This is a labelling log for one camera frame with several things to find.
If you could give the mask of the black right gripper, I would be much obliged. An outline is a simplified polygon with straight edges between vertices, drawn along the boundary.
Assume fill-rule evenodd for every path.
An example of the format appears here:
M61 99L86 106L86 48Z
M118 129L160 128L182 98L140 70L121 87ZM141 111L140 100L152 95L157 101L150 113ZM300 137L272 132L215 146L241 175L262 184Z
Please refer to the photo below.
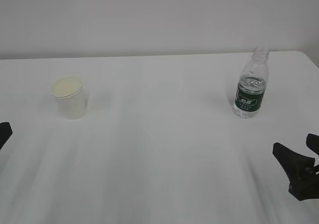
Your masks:
M319 136L309 133L306 146L319 155ZM314 158L298 154L278 142L273 145L273 155L288 177L290 194L298 201L319 198L319 166L315 165Z

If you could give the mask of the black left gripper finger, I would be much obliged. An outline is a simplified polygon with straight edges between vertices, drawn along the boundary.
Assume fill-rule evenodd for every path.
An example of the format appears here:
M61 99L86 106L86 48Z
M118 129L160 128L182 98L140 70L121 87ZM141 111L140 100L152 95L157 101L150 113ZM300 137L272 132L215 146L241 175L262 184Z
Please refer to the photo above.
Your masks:
M9 122L0 123L0 149L5 145L12 136L12 128Z

